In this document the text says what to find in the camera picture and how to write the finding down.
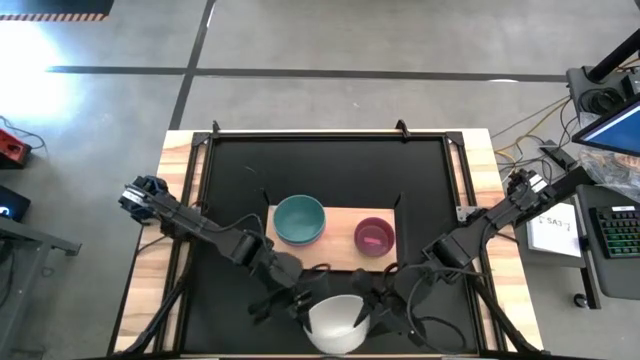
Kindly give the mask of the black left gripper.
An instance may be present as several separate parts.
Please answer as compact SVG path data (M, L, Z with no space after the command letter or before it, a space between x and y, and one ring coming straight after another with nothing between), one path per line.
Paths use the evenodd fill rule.
M269 297L248 306L254 325L280 315L300 321L303 329L312 333L309 308L312 294L303 284L303 264L288 253L270 253L267 270L271 284L275 286Z

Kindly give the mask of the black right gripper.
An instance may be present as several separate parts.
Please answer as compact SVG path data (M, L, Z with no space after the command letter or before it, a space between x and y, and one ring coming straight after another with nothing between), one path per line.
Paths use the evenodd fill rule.
M391 290L376 287L373 276L364 269L357 269L352 274L352 287L363 300L354 326L359 326L369 317L374 324L369 330L370 339L400 331L399 302Z

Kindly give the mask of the white bowl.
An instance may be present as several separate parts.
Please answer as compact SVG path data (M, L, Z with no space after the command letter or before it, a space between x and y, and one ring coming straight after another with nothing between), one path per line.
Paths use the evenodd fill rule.
M309 310L303 329L320 352L345 355L365 342L370 317L359 320L363 306L364 299L356 295L327 298Z

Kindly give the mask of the pink translucent bowl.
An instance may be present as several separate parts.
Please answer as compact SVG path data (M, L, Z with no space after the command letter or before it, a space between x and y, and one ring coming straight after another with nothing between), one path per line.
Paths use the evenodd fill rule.
M365 218L358 223L354 230L354 244L357 250L365 256L384 256L395 245L395 230L388 221L382 218Z

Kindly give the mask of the teal green bowl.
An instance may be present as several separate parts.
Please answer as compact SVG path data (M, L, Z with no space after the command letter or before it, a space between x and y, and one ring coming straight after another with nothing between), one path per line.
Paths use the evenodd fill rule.
M326 215L323 205L314 197L292 195L276 206L272 223L274 230L294 225L326 227Z

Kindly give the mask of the black table mat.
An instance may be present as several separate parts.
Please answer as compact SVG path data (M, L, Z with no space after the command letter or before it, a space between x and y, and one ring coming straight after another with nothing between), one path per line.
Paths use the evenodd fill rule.
M398 206L399 257L415 260L454 223L448 167L436 141L222 142L214 151L207 215L229 225L291 195L330 207ZM186 349L215 354L311 354L288 317L253 323L250 303L266 294L240 268L198 252Z

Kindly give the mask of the white paper sign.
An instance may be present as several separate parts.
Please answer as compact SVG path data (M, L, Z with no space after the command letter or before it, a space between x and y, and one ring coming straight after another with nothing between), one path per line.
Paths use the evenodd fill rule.
M559 203L526 223L530 250L580 257L575 207Z

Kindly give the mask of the black slanted bar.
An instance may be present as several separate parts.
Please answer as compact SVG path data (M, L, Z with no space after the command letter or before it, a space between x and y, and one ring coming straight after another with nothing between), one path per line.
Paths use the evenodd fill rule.
M594 184L595 181L587 171L583 167L578 166L567 172L559 180L546 186L541 191L542 202L544 204L557 204L571 197L576 192L578 186Z

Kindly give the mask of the black power strip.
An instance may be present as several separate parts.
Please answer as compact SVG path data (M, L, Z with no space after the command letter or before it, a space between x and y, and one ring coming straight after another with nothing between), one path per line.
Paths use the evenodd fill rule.
M552 140L544 141L538 148L565 172L573 170L577 165L577 161L561 145Z

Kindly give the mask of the grey desk with keyboard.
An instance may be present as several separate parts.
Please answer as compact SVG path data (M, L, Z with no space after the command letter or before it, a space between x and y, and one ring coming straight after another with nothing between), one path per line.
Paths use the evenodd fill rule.
M636 206L640 203L601 186L580 185L576 189L584 240L591 252L601 292L611 298L640 300L640 258L609 259L604 256L589 210L595 207Z

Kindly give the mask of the grey metal desk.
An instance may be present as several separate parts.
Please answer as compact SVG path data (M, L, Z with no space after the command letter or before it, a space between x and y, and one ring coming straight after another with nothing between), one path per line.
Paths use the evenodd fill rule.
M0 360L8 360L30 293L53 249L77 256L81 244L0 217Z

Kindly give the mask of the clear plastic bag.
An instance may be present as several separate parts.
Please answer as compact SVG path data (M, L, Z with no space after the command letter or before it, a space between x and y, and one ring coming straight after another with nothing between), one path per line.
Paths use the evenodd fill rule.
M598 186L640 203L640 157L583 147L579 164Z

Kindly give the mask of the monitor with blue screen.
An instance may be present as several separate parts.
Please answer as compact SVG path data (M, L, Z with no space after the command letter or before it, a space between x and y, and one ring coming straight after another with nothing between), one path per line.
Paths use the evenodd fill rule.
M572 142L640 157L640 93L577 132Z

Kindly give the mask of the red tool case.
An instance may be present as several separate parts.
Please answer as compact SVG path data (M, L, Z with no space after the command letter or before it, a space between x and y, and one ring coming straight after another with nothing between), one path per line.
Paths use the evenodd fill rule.
M32 147L0 129L0 170L23 169Z

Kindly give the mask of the grey base plate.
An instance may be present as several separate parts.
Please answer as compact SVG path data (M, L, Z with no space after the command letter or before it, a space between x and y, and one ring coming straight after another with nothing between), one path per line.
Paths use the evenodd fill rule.
M614 70L601 82L591 82L586 73L591 67L571 68L566 72L570 97L576 113L603 116L640 93L640 68Z

